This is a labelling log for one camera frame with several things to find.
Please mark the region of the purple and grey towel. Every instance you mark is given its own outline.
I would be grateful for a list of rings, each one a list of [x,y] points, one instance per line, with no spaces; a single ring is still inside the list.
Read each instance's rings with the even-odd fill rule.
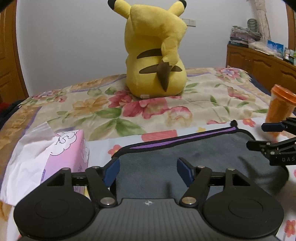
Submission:
[[[234,168],[271,195],[287,182],[287,168],[270,166],[259,152],[249,151],[248,141],[255,137],[232,121],[228,127],[165,140],[138,143],[121,148],[113,158],[120,171],[111,185],[116,197],[173,198],[180,200],[187,186],[177,173],[177,160],[184,158],[193,166],[222,172]]]

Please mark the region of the orange plastic cup with lid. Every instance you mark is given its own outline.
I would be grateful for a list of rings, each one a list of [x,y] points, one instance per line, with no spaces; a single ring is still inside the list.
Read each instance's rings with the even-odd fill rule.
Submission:
[[[296,95],[292,91],[275,84],[271,89],[271,99],[265,122],[278,123],[289,118],[295,109],[295,99]]]

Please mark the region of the wooden cabinet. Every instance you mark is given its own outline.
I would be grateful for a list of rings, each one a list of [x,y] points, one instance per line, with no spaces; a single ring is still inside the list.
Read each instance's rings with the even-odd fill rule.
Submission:
[[[229,44],[226,66],[245,70],[268,92],[278,84],[295,93],[295,66],[274,56]]]

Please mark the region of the pink tissue box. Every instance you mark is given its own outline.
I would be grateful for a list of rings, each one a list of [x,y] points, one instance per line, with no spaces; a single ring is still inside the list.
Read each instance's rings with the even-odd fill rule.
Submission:
[[[54,133],[43,123],[17,142],[1,183],[1,201],[15,206],[62,168],[84,172],[88,159],[83,130]]]

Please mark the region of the floral bed blanket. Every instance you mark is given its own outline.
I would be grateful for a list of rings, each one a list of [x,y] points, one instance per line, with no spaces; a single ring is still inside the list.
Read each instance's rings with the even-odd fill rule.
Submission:
[[[125,80],[112,75],[21,102],[1,129],[1,173],[17,141],[42,123],[54,132],[81,129],[95,141],[231,120],[251,126],[253,118],[266,115],[270,102],[254,77],[238,68],[188,69],[184,90],[170,97],[137,98]]]

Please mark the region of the blue picture card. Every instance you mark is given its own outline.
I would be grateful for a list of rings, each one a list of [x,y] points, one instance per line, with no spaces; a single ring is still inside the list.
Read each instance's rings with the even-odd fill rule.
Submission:
[[[275,56],[278,56],[280,58],[283,57],[283,51],[284,51],[284,45],[283,44],[276,43],[276,42],[273,42],[271,40],[268,40],[266,45],[267,45],[267,47],[269,49],[271,49],[274,52]]]

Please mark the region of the stack of clutter on cabinet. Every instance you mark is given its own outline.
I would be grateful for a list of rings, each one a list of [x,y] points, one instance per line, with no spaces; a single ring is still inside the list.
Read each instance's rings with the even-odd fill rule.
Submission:
[[[249,19],[247,21],[247,28],[232,26],[228,44],[248,48],[250,43],[260,41],[260,39],[261,34],[257,20]]]

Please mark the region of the cream patterned curtain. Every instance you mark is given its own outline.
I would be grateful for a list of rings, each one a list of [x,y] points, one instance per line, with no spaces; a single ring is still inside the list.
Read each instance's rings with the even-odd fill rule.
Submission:
[[[260,34],[260,41],[267,43],[271,40],[270,29],[267,20],[267,10],[265,0],[248,1],[255,12],[256,18],[249,19],[247,26],[252,32]]]

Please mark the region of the yellow Pikachu plush toy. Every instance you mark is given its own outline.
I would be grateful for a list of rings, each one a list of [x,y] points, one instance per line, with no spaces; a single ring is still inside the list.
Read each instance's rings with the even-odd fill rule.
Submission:
[[[187,25],[180,18],[186,1],[176,1],[166,10],[126,1],[108,1],[109,7],[126,19],[126,85],[142,99],[175,96],[187,82],[178,54]]]

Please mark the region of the white wall switch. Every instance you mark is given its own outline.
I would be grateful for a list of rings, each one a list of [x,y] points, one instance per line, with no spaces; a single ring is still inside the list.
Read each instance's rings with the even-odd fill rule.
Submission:
[[[187,18],[182,18],[182,20],[184,21],[184,23],[185,23],[188,27],[196,27],[196,20],[187,19]]]

